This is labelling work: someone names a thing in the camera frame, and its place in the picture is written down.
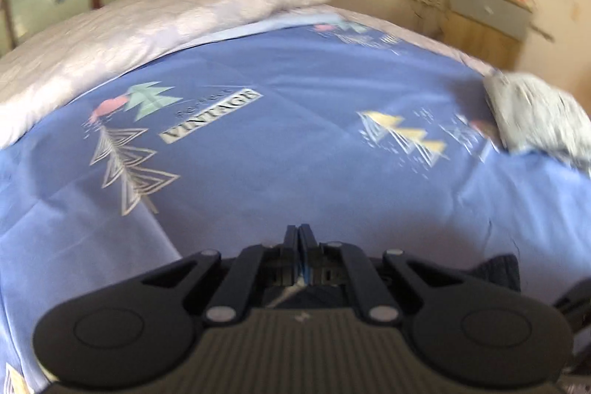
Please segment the pillow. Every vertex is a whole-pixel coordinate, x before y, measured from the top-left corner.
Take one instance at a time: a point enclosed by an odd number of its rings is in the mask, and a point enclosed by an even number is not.
[[[571,94],[528,73],[498,73],[484,85],[510,153],[542,150],[589,175],[591,120]]]
[[[0,149],[89,89],[192,41],[329,0],[116,0],[0,59]]]

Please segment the gray cloth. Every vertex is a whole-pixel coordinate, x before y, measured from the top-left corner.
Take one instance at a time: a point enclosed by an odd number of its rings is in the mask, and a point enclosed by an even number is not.
[[[527,73],[498,73],[484,85],[510,153],[542,150],[591,174],[591,121],[572,95]]]

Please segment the pink object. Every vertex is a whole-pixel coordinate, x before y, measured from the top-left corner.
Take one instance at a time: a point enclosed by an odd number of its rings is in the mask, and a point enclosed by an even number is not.
[[[332,24],[316,24],[314,26],[314,30],[316,30],[317,32],[323,32],[325,30],[333,30],[335,29],[335,26],[333,26]]]
[[[107,99],[106,101],[102,101],[99,104],[99,107],[97,107],[90,115],[90,122],[97,122],[100,116],[111,114],[111,112],[119,109],[128,100],[129,97],[127,97],[126,95],[120,95],[119,97],[115,97],[114,99]]]
[[[503,146],[499,129],[493,123],[483,120],[474,120],[470,122],[470,127],[477,130],[482,137],[490,139],[496,147]]]

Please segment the blue duvet cover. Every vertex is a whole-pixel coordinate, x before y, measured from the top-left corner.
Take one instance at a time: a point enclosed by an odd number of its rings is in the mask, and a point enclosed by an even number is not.
[[[497,142],[480,74],[358,24],[149,63],[0,152],[0,361],[38,390],[30,339],[52,306],[288,224],[450,267],[515,253],[551,302],[591,273],[591,181]]]

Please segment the cabinet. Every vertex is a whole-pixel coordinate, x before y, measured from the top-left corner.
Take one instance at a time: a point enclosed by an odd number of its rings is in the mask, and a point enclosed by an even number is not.
[[[443,42],[498,69],[513,69],[531,16],[515,0],[451,0]]]

